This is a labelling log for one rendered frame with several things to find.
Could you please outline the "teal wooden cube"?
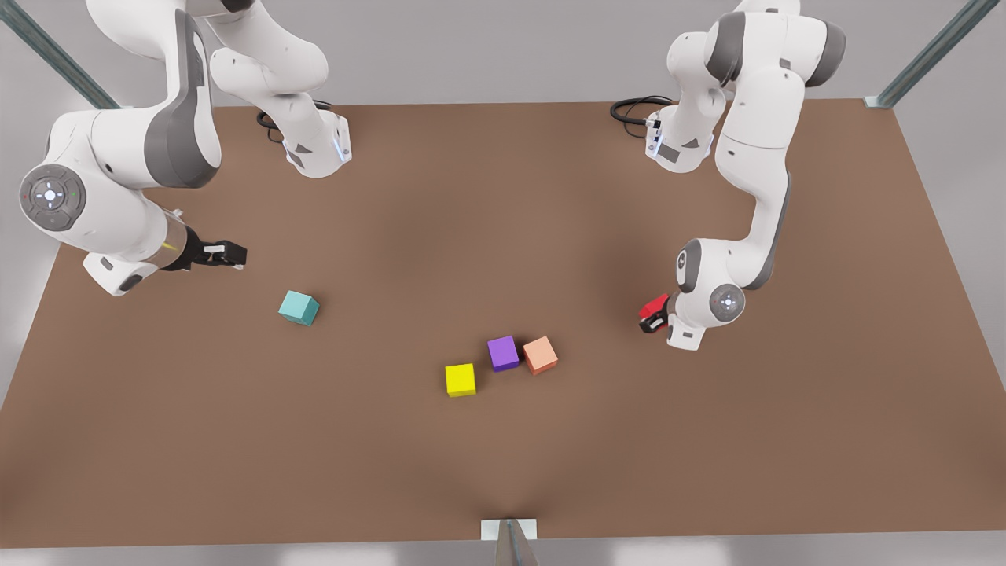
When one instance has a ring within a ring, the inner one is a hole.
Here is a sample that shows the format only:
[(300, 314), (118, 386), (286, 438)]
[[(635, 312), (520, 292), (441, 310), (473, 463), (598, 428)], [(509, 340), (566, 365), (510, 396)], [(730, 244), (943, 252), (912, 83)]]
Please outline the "teal wooden cube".
[(320, 304), (312, 296), (288, 290), (279, 307), (279, 315), (296, 325), (312, 326)]

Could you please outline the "salmon wooden cube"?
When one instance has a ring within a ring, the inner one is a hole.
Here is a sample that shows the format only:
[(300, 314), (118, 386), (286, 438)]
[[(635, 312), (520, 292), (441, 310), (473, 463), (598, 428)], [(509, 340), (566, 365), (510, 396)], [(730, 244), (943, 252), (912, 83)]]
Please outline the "salmon wooden cube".
[(548, 336), (523, 345), (524, 357), (531, 375), (539, 375), (544, 370), (554, 368), (558, 357)]

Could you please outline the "silver frame post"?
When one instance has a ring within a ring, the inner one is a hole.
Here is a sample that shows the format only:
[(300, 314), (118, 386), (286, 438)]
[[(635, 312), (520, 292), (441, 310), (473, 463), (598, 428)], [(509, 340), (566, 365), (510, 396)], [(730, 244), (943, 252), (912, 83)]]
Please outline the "silver frame post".
[(962, 40), (984, 20), (1001, 0), (967, 0), (965, 5), (928, 42), (923, 50), (881, 90), (880, 95), (863, 97), (866, 108), (893, 108), (920, 82)]
[(496, 542), (494, 566), (539, 566), (529, 545), (538, 538), (538, 520), (481, 520), (480, 529), (483, 541)]
[(118, 103), (96, 80), (91, 78), (78, 62), (65, 53), (46, 30), (40, 28), (28, 12), (16, 0), (0, 0), (0, 21), (14, 33), (22, 43), (30, 47), (41, 60), (46, 62), (76, 93), (95, 108), (119, 108)]

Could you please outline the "purple wooden cube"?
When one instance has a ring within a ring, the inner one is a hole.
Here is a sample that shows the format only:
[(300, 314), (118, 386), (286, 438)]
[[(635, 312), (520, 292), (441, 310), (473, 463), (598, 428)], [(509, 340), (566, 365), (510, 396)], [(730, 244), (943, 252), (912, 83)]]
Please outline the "purple wooden cube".
[(494, 373), (514, 369), (520, 365), (514, 336), (503, 336), (487, 341), (490, 362)]

